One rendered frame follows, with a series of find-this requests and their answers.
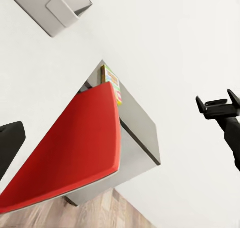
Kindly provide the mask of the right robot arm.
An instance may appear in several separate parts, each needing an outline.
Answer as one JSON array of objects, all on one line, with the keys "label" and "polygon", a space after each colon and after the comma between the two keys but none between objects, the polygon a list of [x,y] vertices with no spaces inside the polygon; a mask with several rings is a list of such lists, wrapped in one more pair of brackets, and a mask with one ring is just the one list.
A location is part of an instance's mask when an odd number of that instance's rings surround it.
[{"label": "right robot arm", "polygon": [[[203,101],[197,96],[196,102],[200,113],[202,113],[205,118],[216,119],[220,127],[225,131],[228,121],[238,122],[238,116],[240,116],[240,98],[231,90],[227,90],[231,100],[217,100],[208,101],[203,103]],[[235,165],[240,171],[240,161],[235,154]]]}]

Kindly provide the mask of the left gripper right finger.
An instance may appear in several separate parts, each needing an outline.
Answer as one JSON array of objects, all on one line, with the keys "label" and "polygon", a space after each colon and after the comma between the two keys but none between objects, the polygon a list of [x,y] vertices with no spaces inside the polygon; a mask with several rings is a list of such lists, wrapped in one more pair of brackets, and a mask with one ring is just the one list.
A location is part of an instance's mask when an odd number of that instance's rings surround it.
[{"label": "left gripper right finger", "polygon": [[228,121],[223,137],[240,161],[240,122]]}]

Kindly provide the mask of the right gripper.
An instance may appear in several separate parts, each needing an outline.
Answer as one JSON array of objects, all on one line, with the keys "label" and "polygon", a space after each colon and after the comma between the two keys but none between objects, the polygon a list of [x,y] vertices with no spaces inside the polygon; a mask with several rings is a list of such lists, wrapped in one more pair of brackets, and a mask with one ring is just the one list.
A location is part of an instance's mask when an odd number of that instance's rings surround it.
[{"label": "right gripper", "polygon": [[228,121],[238,122],[238,116],[240,116],[240,98],[231,90],[227,90],[232,104],[219,105],[213,107],[205,107],[202,100],[197,96],[196,102],[199,108],[200,113],[202,113],[205,118],[216,119],[220,127],[225,131]]}]

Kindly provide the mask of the board game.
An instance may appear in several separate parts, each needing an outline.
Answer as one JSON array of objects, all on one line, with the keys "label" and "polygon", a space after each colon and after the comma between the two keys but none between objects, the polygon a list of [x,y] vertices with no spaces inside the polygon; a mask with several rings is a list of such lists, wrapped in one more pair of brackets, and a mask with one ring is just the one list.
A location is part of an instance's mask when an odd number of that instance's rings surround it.
[{"label": "board game", "polygon": [[117,105],[122,103],[121,89],[118,77],[107,67],[106,64],[101,67],[101,82],[102,84],[110,81],[113,84]]}]

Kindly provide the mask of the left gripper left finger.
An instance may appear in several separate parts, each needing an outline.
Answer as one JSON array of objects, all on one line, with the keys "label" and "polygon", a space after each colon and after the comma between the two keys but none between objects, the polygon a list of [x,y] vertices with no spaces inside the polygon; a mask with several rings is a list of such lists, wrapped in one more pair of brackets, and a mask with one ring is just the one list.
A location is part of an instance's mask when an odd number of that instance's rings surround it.
[{"label": "left gripper left finger", "polygon": [[0,126],[0,181],[26,140],[21,121]]}]

